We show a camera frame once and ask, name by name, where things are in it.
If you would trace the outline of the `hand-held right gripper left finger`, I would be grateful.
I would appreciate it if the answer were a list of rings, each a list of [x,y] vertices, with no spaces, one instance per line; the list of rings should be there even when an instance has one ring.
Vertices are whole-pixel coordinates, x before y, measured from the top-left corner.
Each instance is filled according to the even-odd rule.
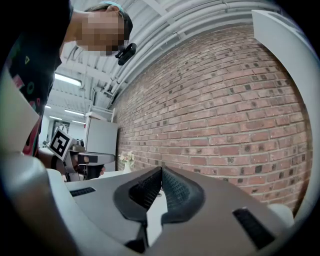
[[[125,247],[144,253],[160,236],[161,167],[65,185],[89,220]]]

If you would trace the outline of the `person's left hand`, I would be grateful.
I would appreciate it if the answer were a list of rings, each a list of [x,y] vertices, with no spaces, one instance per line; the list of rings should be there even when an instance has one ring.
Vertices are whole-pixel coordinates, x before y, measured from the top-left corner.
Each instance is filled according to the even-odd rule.
[[[78,154],[73,154],[71,155],[71,162],[72,162],[72,166],[73,166],[73,169],[78,172],[79,171],[79,168],[78,168]],[[105,167],[102,166],[100,172],[99,172],[99,176],[102,176],[104,174],[104,172],[106,171]]]

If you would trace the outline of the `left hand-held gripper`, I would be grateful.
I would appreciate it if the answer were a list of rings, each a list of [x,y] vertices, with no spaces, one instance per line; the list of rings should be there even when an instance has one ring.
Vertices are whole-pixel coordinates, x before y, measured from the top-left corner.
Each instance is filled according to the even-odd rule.
[[[61,129],[56,129],[48,149],[62,161],[67,182],[85,181],[99,178],[101,165],[115,161],[113,154],[87,152],[82,140],[70,137]],[[72,165],[71,155],[77,154],[78,172]]]

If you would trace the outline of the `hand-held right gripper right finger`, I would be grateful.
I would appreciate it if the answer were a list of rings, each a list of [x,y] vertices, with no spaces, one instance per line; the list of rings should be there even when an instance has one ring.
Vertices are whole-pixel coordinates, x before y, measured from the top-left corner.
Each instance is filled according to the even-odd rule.
[[[288,230],[265,204],[236,185],[162,168],[168,211],[151,256],[253,256]]]

